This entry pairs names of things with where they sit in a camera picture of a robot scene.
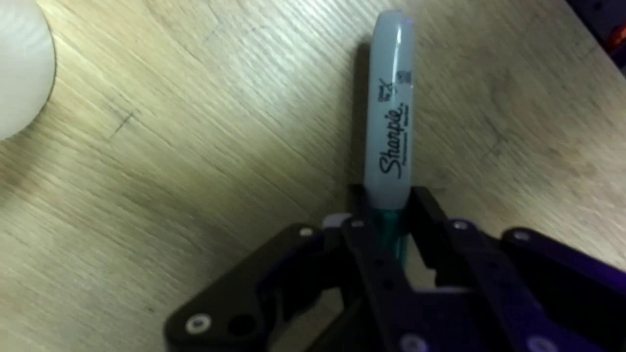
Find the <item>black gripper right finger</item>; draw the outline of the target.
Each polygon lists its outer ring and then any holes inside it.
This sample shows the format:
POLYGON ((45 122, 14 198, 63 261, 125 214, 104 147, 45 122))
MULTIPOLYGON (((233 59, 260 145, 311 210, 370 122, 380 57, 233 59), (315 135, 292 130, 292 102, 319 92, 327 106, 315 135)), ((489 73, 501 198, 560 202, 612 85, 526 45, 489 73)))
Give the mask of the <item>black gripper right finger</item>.
POLYGON ((499 237, 413 188, 409 229, 438 286, 481 300, 509 352, 626 352, 626 272, 530 227, 499 237))

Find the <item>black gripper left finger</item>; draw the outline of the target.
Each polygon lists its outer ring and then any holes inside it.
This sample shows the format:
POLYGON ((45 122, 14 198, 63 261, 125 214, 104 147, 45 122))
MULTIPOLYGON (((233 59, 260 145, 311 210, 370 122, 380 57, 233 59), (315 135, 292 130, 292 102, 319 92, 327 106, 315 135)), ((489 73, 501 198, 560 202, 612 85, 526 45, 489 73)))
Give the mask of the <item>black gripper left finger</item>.
POLYGON ((270 352, 329 290, 342 311, 305 352, 401 352, 419 333, 399 264, 378 247, 372 221, 350 218, 280 231, 166 319, 166 350, 270 352))

